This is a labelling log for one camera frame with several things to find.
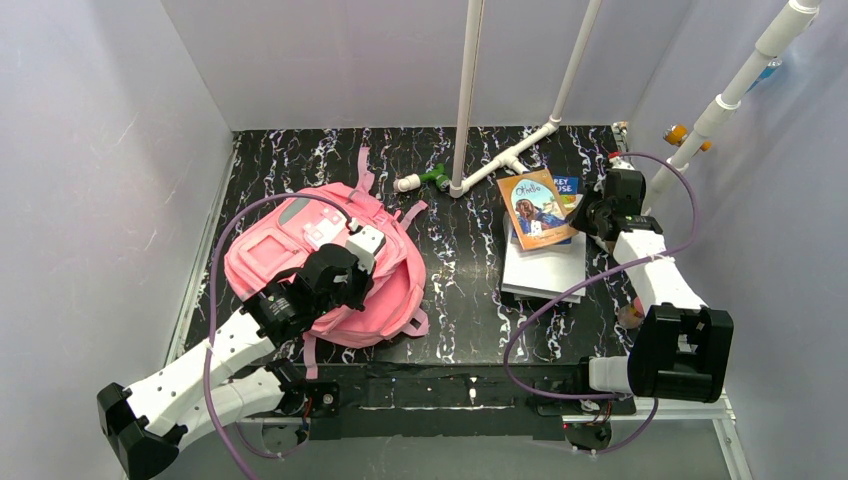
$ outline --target backpack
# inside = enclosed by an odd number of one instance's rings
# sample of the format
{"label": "backpack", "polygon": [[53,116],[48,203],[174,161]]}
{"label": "backpack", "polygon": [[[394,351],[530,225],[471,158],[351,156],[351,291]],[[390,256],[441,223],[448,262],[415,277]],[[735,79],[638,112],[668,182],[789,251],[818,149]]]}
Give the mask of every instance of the backpack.
{"label": "backpack", "polygon": [[[418,248],[406,229],[427,208],[418,202],[398,221],[383,204],[368,194],[374,174],[368,171],[368,148],[359,150],[359,181],[350,188],[331,183],[304,188],[342,205],[362,225],[371,225],[386,236],[376,257],[374,286],[365,298],[365,311],[342,306],[320,317],[303,335],[306,378],[318,377],[315,339],[323,338],[345,347],[369,347],[398,333],[419,337],[427,333],[427,314],[421,310],[425,267]],[[241,300],[261,290],[283,270],[300,267],[306,257],[324,243],[344,245],[349,232],[344,217],[317,200],[294,198],[284,201],[247,231],[239,235],[224,257],[227,281]]]}

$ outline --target marble pattern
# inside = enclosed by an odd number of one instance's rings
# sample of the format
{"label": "marble pattern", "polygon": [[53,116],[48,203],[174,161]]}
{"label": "marble pattern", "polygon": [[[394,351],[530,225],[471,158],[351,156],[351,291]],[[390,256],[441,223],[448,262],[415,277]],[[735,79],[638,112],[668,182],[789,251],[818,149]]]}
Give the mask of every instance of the marble pattern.
{"label": "marble pattern", "polygon": [[[532,131],[531,127],[471,129],[466,174]],[[498,363],[510,333],[544,303],[516,301],[511,295],[500,293],[505,251],[501,219],[505,207],[494,176],[457,200],[432,185],[406,194],[392,191],[395,178],[424,172],[437,163],[449,166],[453,139],[452,128],[247,131],[237,136],[236,159],[218,234],[238,210],[265,196],[329,182],[355,185],[355,164],[361,146],[371,147],[369,168],[376,175],[371,193],[390,212],[406,211],[418,200],[429,205],[409,229],[427,266],[422,308],[430,316],[429,334],[419,339],[401,334],[358,350],[319,340],[319,362]],[[608,127],[566,126],[525,152],[522,160],[531,169],[547,166],[556,175],[579,176],[585,182],[602,174],[603,159],[613,150],[615,142]],[[248,215],[236,233],[273,208],[269,205]],[[588,243],[589,275],[614,265],[600,248]],[[207,262],[206,277],[185,339],[186,348],[199,343],[208,331],[208,268]],[[218,275],[219,285],[224,285],[223,271]],[[537,327],[528,329],[513,351],[514,361],[574,362],[586,355],[623,354],[632,346],[632,340],[627,331],[616,325],[615,312],[631,301],[632,295],[623,274],[590,286],[582,303],[560,304],[543,315]],[[239,307],[229,289],[220,292],[216,300],[221,319]],[[302,342],[292,341],[278,355],[297,359],[301,349]]]}

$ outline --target book cover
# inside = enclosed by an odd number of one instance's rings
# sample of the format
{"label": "book cover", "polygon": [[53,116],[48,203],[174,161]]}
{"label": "book cover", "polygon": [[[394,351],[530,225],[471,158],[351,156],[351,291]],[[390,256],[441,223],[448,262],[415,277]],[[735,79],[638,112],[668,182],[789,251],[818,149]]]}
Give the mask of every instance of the book cover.
{"label": "book cover", "polygon": [[[565,215],[568,217],[568,214],[571,213],[572,210],[577,208],[577,204],[580,203],[580,197],[577,193],[577,188],[579,185],[580,179],[577,177],[562,177],[559,175],[554,175],[554,185],[557,187],[557,191],[559,192],[559,198],[562,201],[562,206],[565,209]],[[512,240],[518,241],[518,234],[515,233],[515,229],[512,230]],[[566,238],[565,240],[557,243],[557,245],[571,245],[571,238]]]}
{"label": "book cover", "polygon": [[547,169],[501,178],[498,188],[524,250],[553,245],[577,233],[565,220],[565,208]]}

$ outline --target pink strap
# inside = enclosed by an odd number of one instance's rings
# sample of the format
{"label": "pink strap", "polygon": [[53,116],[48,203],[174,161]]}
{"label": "pink strap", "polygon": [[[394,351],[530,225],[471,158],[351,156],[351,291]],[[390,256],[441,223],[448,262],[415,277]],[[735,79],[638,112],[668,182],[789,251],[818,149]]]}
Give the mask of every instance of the pink strap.
{"label": "pink strap", "polygon": [[400,226],[403,227],[404,230],[409,230],[409,225],[412,223],[412,220],[415,219],[415,216],[419,213],[427,210],[427,202],[423,200],[419,200],[418,203],[412,206],[406,215],[403,216],[403,220],[400,222]]}
{"label": "pink strap", "polygon": [[415,325],[412,323],[407,323],[406,326],[403,327],[403,333],[410,337],[421,337],[426,335],[427,330],[430,328],[430,320],[427,317],[427,313],[419,308],[412,314],[412,318],[418,320],[418,328],[415,328]]}
{"label": "pink strap", "polygon": [[315,335],[303,334],[303,365],[306,366],[306,379],[318,378],[318,362],[315,361]]}
{"label": "pink strap", "polygon": [[359,160],[356,162],[356,169],[359,170],[359,180],[356,182],[356,189],[368,193],[374,185],[374,174],[368,171],[368,147],[359,149]]}

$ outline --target marble countertop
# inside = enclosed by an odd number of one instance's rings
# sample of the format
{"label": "marble countertop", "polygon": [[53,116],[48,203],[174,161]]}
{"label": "marble countertop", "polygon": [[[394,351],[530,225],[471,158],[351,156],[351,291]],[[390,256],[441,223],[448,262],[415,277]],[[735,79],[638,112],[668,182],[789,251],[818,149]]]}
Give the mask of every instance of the marble countertop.
{"label": "marble countertop", "polygon": [[[479,168],[504,148],[532,132],[532,128],[473,128],[469,131],[466,174]],[[369,360],[422,364],[494,364],[516,325],[544,303],[516,301],[501,294],[505,240],[504,204],[490,176],[467,195],[452,199],[432,185],[406,194],[392,191],[394,179],[421,173],[437,163],[450,165],[453,128],[374,128],[339,130],[248,131],[237,135],[236,158],[223,203],[216,235],[239,210],[267,195],[294,192],[331,182],[356,184],[356,159],[361,146],[371,147],[369,168],[376,175],[372,195],[387,210],[408,210],[418,200],[429,209],[416,217],[409,235],[418,245],[427,267],[427,284],[421,308],[430,318],[426,337],[401,334],[374,347],[351,349],[318,340],[319,363],[358,363]],[[555,175],[594,181],[599,167],[615,142],[609,127],[562,127],[551,138],[521,155],[528,167],[547,166]],[[503,171],[497,175],[506,176]],[[248,215],[237,232],[273,210],[273,206]],[[588,242],[587,275],[614,262]],[[193,347],[208,332],[208,268],[198,292],[184,344]],[[225,285],[223,271],[219,285]],[[574,362],[587,355],[625,353],[632,345],[628,332],[615,323],[619,306],[631,301],[629,281],[623,274],[587,288],[579,305],[560,304],[530,327],[513,350],[515,362]],[[239,306],[231,290],[217,299],[218,318],[225,319]],[[300,357],[302,342],[285,345],[277,356]]]}

